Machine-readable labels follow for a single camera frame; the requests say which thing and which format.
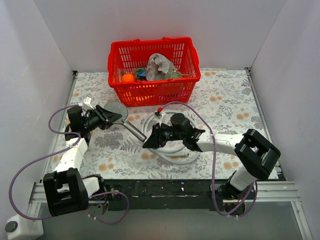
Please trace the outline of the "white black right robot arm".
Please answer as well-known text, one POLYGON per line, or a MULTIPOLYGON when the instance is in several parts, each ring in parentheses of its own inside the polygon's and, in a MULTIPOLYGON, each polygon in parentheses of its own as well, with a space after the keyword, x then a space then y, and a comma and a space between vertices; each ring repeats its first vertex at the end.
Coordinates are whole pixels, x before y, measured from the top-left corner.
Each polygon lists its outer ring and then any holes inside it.
POLYGON ((215 135, 212 129, 196 128, 194 123, 181 112, 173 112, 169 124, 166 124, 167 113, 159 107, 153 114, 159 121, 152 126, 151 134, 145 136, 129 122, 128 109, 123 103, 111 101, 104 108, 121 116, 112 121, 114 125, 124 126, 143 142, 144 149, 151 150, 167 161, 173 153, 164 151, 163 147, 166 143, 174 141, 181 141, 184 148, 198 154, 213 152, 237 156, 242 167, 216 191, 225 198, 237 199, 254 182, 267 180, 281 156, 280 150, 255 129, 250 128, 243 134, 215 135))

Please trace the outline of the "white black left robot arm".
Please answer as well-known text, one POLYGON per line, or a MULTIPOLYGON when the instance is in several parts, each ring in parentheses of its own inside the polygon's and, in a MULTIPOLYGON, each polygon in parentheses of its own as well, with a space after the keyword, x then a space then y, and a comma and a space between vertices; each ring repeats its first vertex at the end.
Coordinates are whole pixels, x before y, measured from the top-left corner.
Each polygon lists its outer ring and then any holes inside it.
POLYGON ((91 132, 96 128, 108 129, 122 115, 102 108, 100 105, 86 107, 73 105, 67 110, 69 124, 64 138, 67 151, 52 173, 43 178, 43 186, 49 212, 56 217, 87 210, 89 198, 101 200, 106 196, 106 187, 99 174, 82 178, 79 170, 89 148, 91 132))

